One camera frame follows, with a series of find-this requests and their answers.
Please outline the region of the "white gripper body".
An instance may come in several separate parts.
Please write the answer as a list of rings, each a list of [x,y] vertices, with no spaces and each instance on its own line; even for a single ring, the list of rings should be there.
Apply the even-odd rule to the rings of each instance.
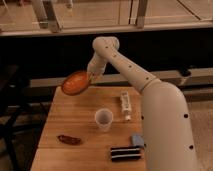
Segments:
[[[87,75],[90,82],[96,80],[102,74],[102,68],[94,63],[89,63],[87,66]]]

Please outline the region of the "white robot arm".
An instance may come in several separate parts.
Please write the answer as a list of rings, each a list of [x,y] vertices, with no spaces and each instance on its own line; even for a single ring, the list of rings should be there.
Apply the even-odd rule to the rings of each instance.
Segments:
[[[146,170],[199,171],[188,106],[180,89],[119,53],[115,37],[95,38],[93,49],[89,75],[97,77],[111,64],[141,95]]]

